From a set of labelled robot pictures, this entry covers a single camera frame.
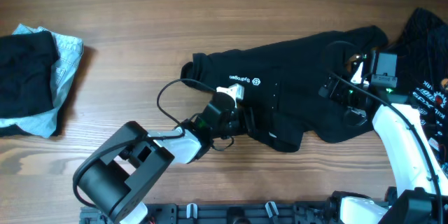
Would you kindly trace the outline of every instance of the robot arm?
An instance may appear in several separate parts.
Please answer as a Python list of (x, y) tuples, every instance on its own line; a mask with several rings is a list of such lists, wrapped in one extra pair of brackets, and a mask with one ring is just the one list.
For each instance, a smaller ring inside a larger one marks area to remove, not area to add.
[[(76, 170), (73, 189), (79, 186), (113, 223), (140, 223), (148, 213), (141, 200), (169, 165), (200, 159), (214, 148), (215, 138), (255, 130), (252, 110), (237, 106), (243, 96), (238, 84), (219, 87), (195, 121), (185, 120), (168, 132), (126, 123)], [(128, 174), (114, 160), (117, 156), (136, 170)]]
[(431, 181), (428, 165), (434, 168), (438, 176), (438, 184), (442, 195), (448, 195), (447, 177), (443, 174), (435, 159), (421, 128), (419, 112), (410, 105), (392, 105), (416, 127), (431, 163), (426, 164), (417, 138), (405, 122), (389, 107), (381, 105), (374, 115), (373, 127), (386, 148), (395, 176), (397, 195), (398, 197), (402, 196), (401, 201), (397, 200), (396, 205), (394, 204), (395, 209), (388, 211), (374, 204), (371, 199), (343, 197), (340, 200), (339, 212), (339, 218), (343, 223), (361, 223), (360, 220), (366, 224), (400, 223), (400, 221), (401, 223), (427, 222), (429, 215), (433, 212), (432, 204), (437, 204), (434, 199), (431, 199), (436, 191)]

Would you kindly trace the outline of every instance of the black cloth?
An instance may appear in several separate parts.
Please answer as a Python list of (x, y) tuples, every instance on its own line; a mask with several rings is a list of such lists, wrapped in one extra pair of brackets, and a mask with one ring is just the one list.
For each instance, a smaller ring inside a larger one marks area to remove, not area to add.
[(11, 125), (7, 127), (0, 127), (0, 137), (10, 137), (10, 136), (31, 136), (30, 133), (20, 129), (17, 125)]
[(53, 109), (50, 75), (56, 60), (49, 31), (0, 38), (0, 118)]
[[(398, 56), (397, 88), (419, 103), (426, 137), (446, 146), (448, 90), (443, 83), (448, 81), (448, 25), (430, 11), (418, 8), (388, 51)], [(446, 149), (441, 151), (437, 158), (448, 162)]]
[[(386, 45), (387, 37), (372, 26), (329, 31), (250, 50), (197, 53), (192, 62), (183, 66), (181, 77), (213, 88), (243, 85), (242, 105), (254, 108), (255, 126), (259, 129), (250, 137), (277, 151), (297, 151), (308, 130), (314, 130), (324, 141), (337, 143), (372, 130), (372, 125), (347, 126), (342, 122), (346, 107), (318, 94), (328, 79), (325, 66), (347, 75), (344, 63), (356, 53), (343, 45), (323, 53), (333, 41), (350, 42), (368, 53), (373, 47)], [(185, 84), (200, 90), (194, 83)]]

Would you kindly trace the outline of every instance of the black graphic t-shirt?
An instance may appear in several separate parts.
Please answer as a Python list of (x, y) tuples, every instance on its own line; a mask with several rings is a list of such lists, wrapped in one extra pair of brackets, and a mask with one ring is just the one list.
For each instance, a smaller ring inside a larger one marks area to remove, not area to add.
[(421, 125), (441, 162), (448, 144), (448, 25), (418, 8), (397, 43), (388, 50), (398, 56), (398, 89), (419, 103)]

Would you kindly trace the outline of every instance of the light blue denim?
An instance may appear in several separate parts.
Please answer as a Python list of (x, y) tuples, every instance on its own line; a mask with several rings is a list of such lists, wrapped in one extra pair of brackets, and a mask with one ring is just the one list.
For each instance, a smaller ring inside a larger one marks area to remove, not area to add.
[[(13, 34), (31, 34), (47, 31), (43, 27), (33, 29), (19, 24)], [(48, 138), (56, 130), (57, 112), (64, 103), (83, 55), (83, 41), (80, 38), (51, 32), (55, 40), (59, 59), (51, 66), (50, 89), (54, 108), (38, 115), (24, 118), (0, 119), (0, 127), (17, 125), (30, 134)]]

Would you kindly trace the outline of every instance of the wooden table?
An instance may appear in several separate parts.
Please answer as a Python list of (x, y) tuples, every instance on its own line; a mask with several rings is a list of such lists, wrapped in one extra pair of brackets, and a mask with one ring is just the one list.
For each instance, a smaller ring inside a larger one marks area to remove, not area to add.
[[(0, 0), (0, 34), (19, 23), (85, 42), (62, 136), (0, 139), (0, 223), (77, 223), (77, 166), (122, 124), (168, 130), (155, 106), (192, 53), (247, 49), (328, 30), (377, 25), (391, 40), (417, 6), (448, 18), (447, 0)], [(162, 105), (177, 118), (200, 112), (208, 94), (182, 84)], [(146, 202), (293, 202), (334, 190), (382, 199), (395, 184), (380, 139), (369, 132), (329, 144), (305, 134), (296, 153), (248, 137), (169, 168)]]

